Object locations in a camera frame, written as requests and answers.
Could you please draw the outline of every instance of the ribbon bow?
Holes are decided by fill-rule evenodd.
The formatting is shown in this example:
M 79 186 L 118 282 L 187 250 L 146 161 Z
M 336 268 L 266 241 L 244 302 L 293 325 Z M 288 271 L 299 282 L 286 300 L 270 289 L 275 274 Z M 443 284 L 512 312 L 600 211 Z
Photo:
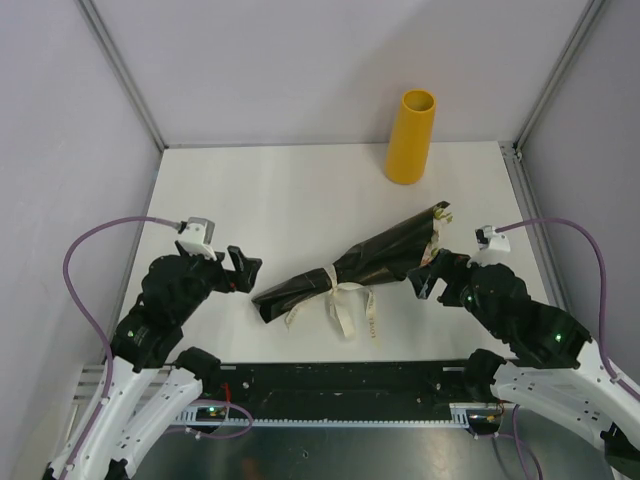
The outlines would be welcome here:
M 336 273 L 336 269 L 333 265 L 329 265 L 328 267 L 324 267 L 324 270 L 327 272 L 327 276 L 331 281 L 331 289 L 328 292 L 323 293 L 322 295 L 327 296 L 327 301 L 329 302 L 329 315 L 333 320 L 335 320 L 342 330 L 345 338 L 352 340 L 356 336 L 356 326 L 349 313 L 349 309 L 342 301 L 342 296 L 344 292 L 354 291 L 365 289 L 368 292 L 367 297 L 367 307 L 365 309 L 367 323 L 369 324 L 369 335 L 374 340 L 377 340 L 376 334 L 376 297 L 373 293 L 373 290 L 369 287 L 365 287 L 364 285 L 360 285 L 359 283 L 354 282 L 345 282 L 338 283 L 338 275 Z M 290 328 L 293 322 L 296 319 L 296 316 L 300 309 L 311 300 L 308 298 L 307 300 L 300 302 L 295 307 L 291 309 L 289 314 L 284 320 L 284 323 L 287 325 L 287 328 Z

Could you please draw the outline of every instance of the reflective floor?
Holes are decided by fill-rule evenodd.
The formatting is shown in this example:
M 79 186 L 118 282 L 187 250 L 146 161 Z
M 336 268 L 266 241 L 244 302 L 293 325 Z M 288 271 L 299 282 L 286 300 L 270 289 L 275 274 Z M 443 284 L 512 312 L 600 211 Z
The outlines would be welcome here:
M 602 455 L 550 421 L 520 413 L 519 432 L 547 480 L 612 479 Z M 510 418 L 502 432 L 510 433 Z M 532 478 L 533 462 L 527 459 Z M 521 480 L 509 439 L 462 430 L 260 428 L 232 440 L 169 435 L 149 452 L 135 480 Z

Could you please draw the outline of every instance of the white table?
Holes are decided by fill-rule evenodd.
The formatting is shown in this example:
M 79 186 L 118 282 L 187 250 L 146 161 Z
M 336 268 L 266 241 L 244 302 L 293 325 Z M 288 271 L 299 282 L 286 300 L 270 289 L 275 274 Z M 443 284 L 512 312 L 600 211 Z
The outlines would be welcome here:
M 290 330 L 282 318 L 267 325 L 258 315 L 253 295 L 330 264 L 353 244 L 440 200 L 451 203 L 454 216 L 443 246 L 456 252 L 477 251 L 475 228 L 522 219 L 496 142 L 433 144 L 425 176 L 412 186 L 386 179 L 385 151 L 380 144 L 167 150 L 148 214 L 209 218 L 217 250 L 238 245 L 264 261 L 251 295 L 213 293 L 198 308 L 169 360 L 192 345 L 228 363 L 450 360 L 477 348 L 513 356 L 465 310 L 436 302 L 443 283 L 428 301 L 416 299 L 408 281 L 374 287 L 379 345 L 367 332 L 363 293 L 351 296 L 354 341 L 341 338 L 322 298 L 305 306 Z M 505 263 L 535 300 L 546 302 L 526 232 L 509 238 Z M 121 317 L 150 263 L 175 253 L 175 239 L 170 229 L 145 226 Z

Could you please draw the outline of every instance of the yellow vase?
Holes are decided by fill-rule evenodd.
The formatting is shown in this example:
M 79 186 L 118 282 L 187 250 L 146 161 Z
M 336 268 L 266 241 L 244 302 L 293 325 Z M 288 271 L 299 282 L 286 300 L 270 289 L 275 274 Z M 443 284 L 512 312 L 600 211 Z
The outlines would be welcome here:
M 436 98 L 429 92 L 409 90 L 402 96 L 385 165 L 392 182 L 408 185 L 422 177 L 435 114 Z

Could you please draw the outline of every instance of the white wall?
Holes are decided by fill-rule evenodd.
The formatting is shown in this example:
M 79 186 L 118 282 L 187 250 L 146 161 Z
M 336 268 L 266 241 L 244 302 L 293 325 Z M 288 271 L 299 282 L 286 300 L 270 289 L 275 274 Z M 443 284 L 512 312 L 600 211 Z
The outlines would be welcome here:
M 40 478 L 94 334 L 61 274 L 67 246 L 144 210 L 159 152 L 71 0 L 7 0 L 0 15 L 0 478 Z M 73 261 L 80 295 L 109 323 L 135 227 Z
M 542 213 L 584 225 L 604 251 L 610 354 L 640 381 L 640 2 L 611 2 L 524 158 Z M 597 333 L 598 271 L 588 244 L 550 230 L 578 318 Z
M 435 140 L 514 139 L 587 0 L 96 0 L 165 140 L 384 141 L 401 92 Z

